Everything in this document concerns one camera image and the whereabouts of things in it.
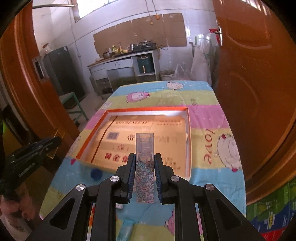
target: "window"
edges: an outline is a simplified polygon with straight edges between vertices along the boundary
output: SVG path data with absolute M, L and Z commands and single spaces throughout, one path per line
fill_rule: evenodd
M 88 15 L 92 11 L 114 1 L 116 0 L 72 0 L 72 3 L 76 5 L 73 10 L 75 22 Z

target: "silver screw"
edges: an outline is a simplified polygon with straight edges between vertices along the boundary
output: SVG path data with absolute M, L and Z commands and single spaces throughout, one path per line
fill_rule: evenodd
M 112 176 L 110 177 L 111 182 L 117 182 L 119 180 L 118 176 Z
M 79 184 L 76 186 L 77 191 L 82 191 L 84 188 L 85 188 L 85 185 L 83 185 L 83 184 Z
M 171 179 L 171 181 L 173 181 L 173 182 L 177 182 L 177 181 L 180 180 L 180 178 L 179 178 L 178 176 L 171 176 L 170 179 Z
M 207 184 L 205 185 L 205 188 L 209 191 L 213 191 L 215 189 L 215 186 L 213 184 Z

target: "colorful striped tablecloth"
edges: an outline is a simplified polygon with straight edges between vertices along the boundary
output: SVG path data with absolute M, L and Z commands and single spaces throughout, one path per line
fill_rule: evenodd
M 214 184 L 244 215 L 245 185 L 238 149 L 227 119 L 212 88 L 202 81 L 159 81 L 118 88 L 88 122 L 69 152 L 74 152 L 88 136 L 104 110 L 149 106 L 187 106 L 192 139 L 190 183 Z M 66 157 L 57 171 L 43 201 L 40 216 L 45 217 L 78 183 L 99 184 L 112 174 L 103 172 L 100 180 L 91 177 L 92 168 Z M 135 197 L 116 210 L 117 231 L 127 220 L 134 222 L 130 240 L 174 240 L 174 205 L 161 205 L 155 188 L 153 204 L 136 203 Z

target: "stool leg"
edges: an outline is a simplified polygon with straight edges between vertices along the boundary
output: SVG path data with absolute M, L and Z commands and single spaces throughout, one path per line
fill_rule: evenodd
M 78 99 L 77 99 L 77 97 L 76 97 L 76 95 L 74 94 L 74 99 L 75 99 L 75 101 L 76 101 L 76 103 L 77 103 L 77 105 L 79 106 L 79 108 L 80 108 L 80 110 L 81 110 L 81 112 L 82 112 L 82 114 L 84 115 L 84 117 L 86 118 L 86 120 L 88 121 L 89 119 L 87 118 L 87 116 L 86 116 L 86 114 L 85 114 L 85 112 L 84 112 L 84 110 L 83 110 L 83 108 L 82 108 L 82 106 L 80 105 L 80 103 L 79 103 L 79 101 L 78 101 Z

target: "curtain rod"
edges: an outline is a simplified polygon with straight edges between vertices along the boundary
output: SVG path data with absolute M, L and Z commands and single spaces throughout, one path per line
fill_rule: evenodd
M 44 5 L 33 6 L 33 9 L 42 8 L 42 7 L 75 7 L 75 5 L 71 5 L 71 4 L 44 4 Z

